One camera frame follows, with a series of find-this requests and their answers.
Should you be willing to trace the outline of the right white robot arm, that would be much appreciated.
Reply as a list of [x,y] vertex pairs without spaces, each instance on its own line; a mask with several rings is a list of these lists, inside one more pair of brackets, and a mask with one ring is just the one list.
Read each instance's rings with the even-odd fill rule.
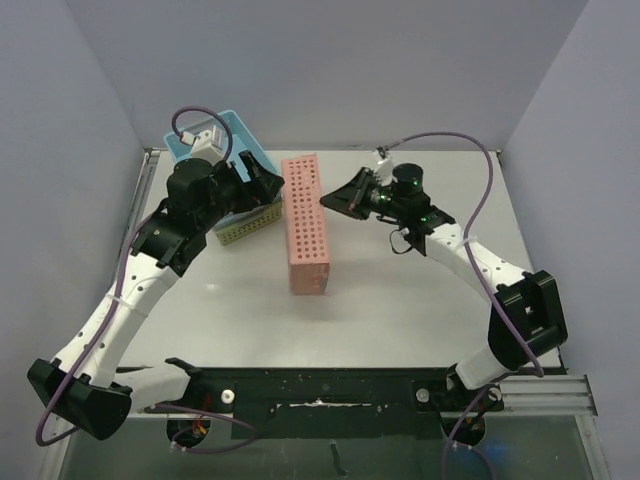
[[568,331],[555,278],[514,266],[465,235],[432,203],[422,179],[422,168],[412,163],[396,166],[388,184],[363,167],[320,203],[356,220],[375,215],[397,226],[410,249],[447,267],[490,301],[486,344],[458,362],[445,384],[448,402],[466,409],[478,401],[481,387],[558,348]]

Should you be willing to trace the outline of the pink plastic basket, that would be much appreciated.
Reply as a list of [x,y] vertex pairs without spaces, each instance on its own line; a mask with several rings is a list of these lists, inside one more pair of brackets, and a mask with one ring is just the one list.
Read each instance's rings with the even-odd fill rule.
[[324,295],[330,253],[317,155],[285,159],[281,166],[290,290],[294,295]]

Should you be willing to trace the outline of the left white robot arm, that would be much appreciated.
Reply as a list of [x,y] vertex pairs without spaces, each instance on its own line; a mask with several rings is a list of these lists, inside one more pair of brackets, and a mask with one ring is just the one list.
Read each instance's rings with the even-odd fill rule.
[[45,406],[97,440],[112,436],[133,410],[171,401],[200,405],[204,387],[195,367],[175,358],[120,374],[129,344],[155,305],[205,249],[207,233],[231,214],[269,205],[285,183],[248,151],[243,180],[225,160],[188,158],[175,164],[167,194],[135,229],[113,286],[76,336],[52,360],[37,359],[27,378]]

